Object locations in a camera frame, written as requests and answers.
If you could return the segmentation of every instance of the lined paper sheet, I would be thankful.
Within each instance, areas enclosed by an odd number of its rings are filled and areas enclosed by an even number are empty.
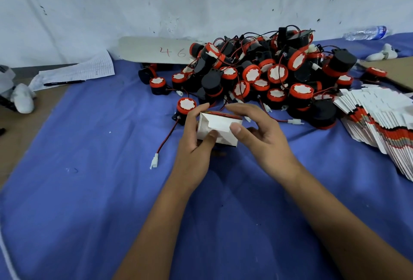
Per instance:
[[[89,80],[112,76],[115,74],[112,59],[107,51],[98,54],[87,62],[73,66],[62,67],[53,70],[44,70],[39,72],[31,81],[29,88],[33,91],[39,91],[55,86],[44,86],[50,82],[66,82],[74,80]]]

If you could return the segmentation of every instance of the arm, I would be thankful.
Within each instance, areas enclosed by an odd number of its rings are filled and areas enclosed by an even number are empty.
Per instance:
[[[345,279],[411,279],[412,263],[383,241],[318,182],[292,154],[278,123],[255,105],[234,103],[259,129],[232,124],[268,175],[291,195]]]
[[[179,142],[175,164],[114,280],[168,279],[173,251],[186,204],[209,167],[211,150],[218,136],[211,131],[197,146],[197,119],[209,104],[189,112]]]

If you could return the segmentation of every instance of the blue tablecloth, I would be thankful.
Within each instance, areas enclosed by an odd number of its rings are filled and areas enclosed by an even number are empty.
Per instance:
[[[410,33],[322,44],[364,58],[389,42],[411,56],[412,40]],[[137,76],[140,64],[114,66],[115,76],[68,89],[1,191],[3,236],[21,279],[110,279],[171,171],[181,126],[162,148],[159,167],[149,166],[173,126],[179,96],[152,95]],[[289,118],[282,111],[272,115]],[[390,158],[351,139],[341,123],[328,131],[308,124],[281,128],[304,166],[413,260],[413,183],[397,174]],[[226,152],[212,158],[187,205],[171,278],[339,278],[282,187],[242,144]],[[1,257],[0,278],[10,278]]]

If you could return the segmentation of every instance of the wall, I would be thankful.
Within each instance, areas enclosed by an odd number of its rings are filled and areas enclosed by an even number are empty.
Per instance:
[[[78,63],[127,35],[196,37],[295,24],[316,39],[357,26],[413,31],[411,0],[0,0],[0,63]]]

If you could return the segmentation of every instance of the small white box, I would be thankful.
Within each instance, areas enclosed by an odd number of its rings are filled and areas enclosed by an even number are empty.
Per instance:
[[[211,130],[216,130],[217,143],[237,146],[238,140],[230,130],[233,122],[242,125],[242,117],[221,112],[202,112],[199,114],[197,139],[203,140]]]

